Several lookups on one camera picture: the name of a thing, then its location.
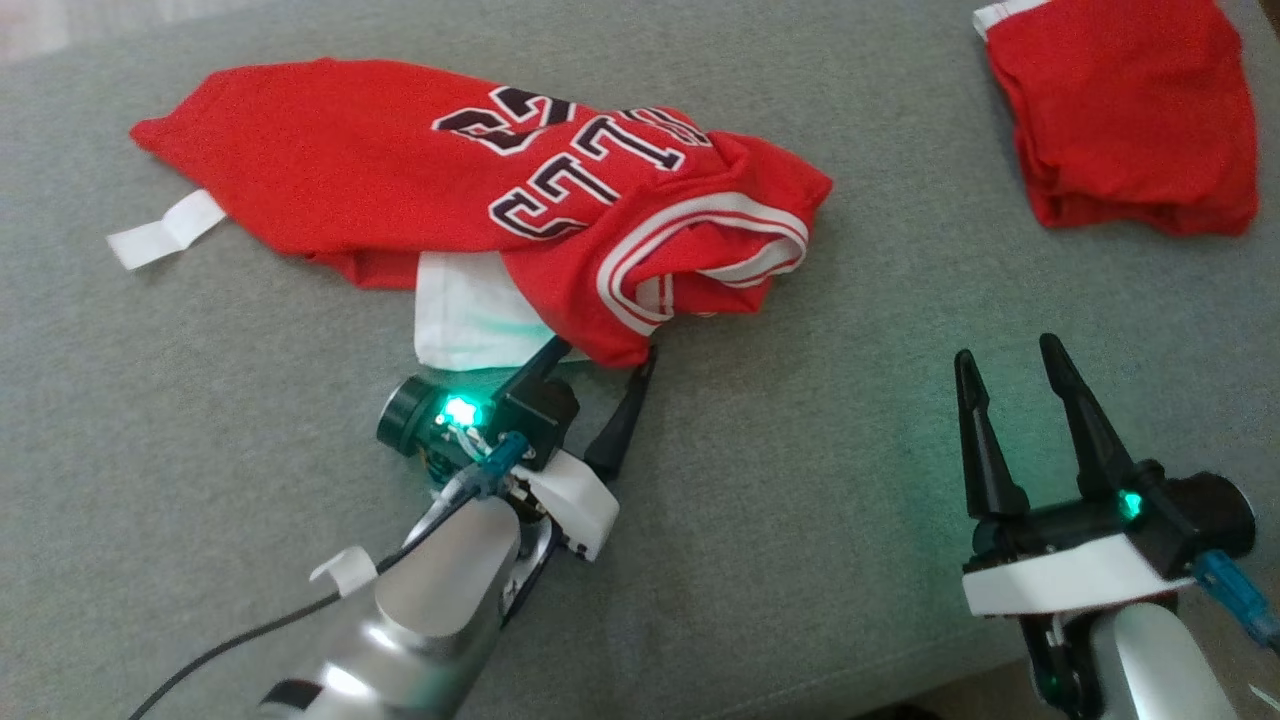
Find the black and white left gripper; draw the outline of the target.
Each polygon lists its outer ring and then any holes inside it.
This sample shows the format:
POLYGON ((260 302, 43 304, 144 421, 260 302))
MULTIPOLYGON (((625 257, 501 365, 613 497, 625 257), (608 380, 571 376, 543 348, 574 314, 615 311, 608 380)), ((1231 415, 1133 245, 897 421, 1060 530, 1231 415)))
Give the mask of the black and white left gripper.
POLYGON ((620 503, 608 484, 625 464, 660 356, 658 347, 631 370, 622 400, 582 456, 564 448, 567 430, 580 410, 567 380, 548 377, 572 345, 552 336, 495 398, 447 391, 440 400, 440 479, 460 470, 470 456, 460 432, 476 451, 497 446, 503 430, 515 429, 531 442, 531 459, 513 469, 516 487, 530 509, 545 512, 577 556, 593 561, 605 547, 620 503))

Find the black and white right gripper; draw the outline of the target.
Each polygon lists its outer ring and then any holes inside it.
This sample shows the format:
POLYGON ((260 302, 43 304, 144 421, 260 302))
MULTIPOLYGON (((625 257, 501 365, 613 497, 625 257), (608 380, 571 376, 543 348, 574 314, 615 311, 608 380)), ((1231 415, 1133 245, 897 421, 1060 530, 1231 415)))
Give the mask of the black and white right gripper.
POLYGON ((954 359, 966 511, 977 523, 963 568, 970 614, 1055 615, 1188 587, 1187 575, 1161 577, 1128 534, 1151 507, 1139 495, 1166 482, 1165 468, 1132 457, 1056 334, 1043 333, 1039 351, 1064 405, 1083 500, 1037 510, 1012 480, 977 360, 968 348, 954 359))

